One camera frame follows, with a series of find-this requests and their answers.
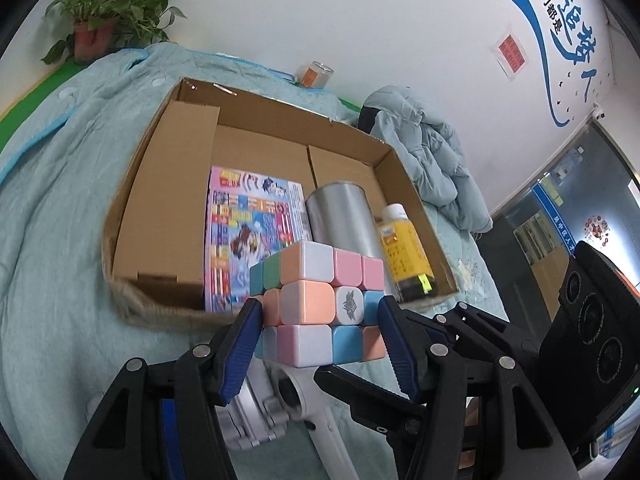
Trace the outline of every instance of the rubik's cube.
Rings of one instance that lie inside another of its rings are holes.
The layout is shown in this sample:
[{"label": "rubik's cube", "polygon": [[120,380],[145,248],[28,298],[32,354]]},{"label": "rubik's cube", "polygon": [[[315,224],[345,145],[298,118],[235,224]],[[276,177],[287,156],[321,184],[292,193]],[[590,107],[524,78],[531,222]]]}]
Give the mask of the rubik's cube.
[{"label": "rubik's cube", "polygon": [[381,260],[300,241],[250,268],[262,303],[256,357],[296,368],[383,358]]}]

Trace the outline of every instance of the cardboard box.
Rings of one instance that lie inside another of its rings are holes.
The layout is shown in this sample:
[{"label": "cardboard box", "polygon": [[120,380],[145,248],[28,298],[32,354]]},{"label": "cardboard box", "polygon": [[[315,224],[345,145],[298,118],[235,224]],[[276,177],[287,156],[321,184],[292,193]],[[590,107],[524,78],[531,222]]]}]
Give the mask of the cardboard box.
[{"label": "cardboard box", "polygon": [[205,312],[204,230],[212,166],[317,187],[350,180],[373,215],[399,202],[438,282],[439,303],[458,290],[422,203],[396,152],[367,134],[250,92],[183,79],[146,130],[111,203],[102,268],[121,315],[160,329],[209,331],[232,315]]}]

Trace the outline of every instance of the green cube tile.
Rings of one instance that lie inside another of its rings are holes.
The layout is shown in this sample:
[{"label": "green cube tile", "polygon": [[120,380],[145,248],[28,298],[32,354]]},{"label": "green cube tile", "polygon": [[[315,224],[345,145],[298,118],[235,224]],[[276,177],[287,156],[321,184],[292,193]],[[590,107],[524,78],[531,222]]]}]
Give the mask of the green cube tile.
[{"label": "green cube tile", "polygon": [[280,253],[277,252],[269,256],[263,261],[264,267],[262,270],[264,290],[270,288],[281,288],[280,283]]},{"label": "green cube tile", "polygon": [[249,267],[249,295],[258,296],[264,293],[264,279],[262,276],[264,262]]}]

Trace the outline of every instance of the red flower pot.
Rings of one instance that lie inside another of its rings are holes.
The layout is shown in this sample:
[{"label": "red flower pot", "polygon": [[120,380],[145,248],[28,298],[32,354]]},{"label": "red flower pot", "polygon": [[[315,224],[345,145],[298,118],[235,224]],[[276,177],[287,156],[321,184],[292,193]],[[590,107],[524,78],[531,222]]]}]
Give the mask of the red flower pot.
[{"label": "red flower pot", "polygon": [[74,24],[74,57],[78,63],[91,63],[106,54],[117,21],[118,17],[108,18],[92,30],[87,30],[87,22]]}]

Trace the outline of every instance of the silver cylinder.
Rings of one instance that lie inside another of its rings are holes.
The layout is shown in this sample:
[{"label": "silver cylinder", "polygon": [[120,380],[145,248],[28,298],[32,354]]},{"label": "silver cylinder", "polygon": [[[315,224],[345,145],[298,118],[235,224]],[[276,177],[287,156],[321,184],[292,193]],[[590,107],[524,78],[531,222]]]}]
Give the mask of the silver cylinder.
[{"label": "silver cylinder", "polygon": [[380,235],[364,190],[353,182],[333,182],[306,199],[314,241],[345,251],[379,258],[385,264],[385,294],[398,296]]}]

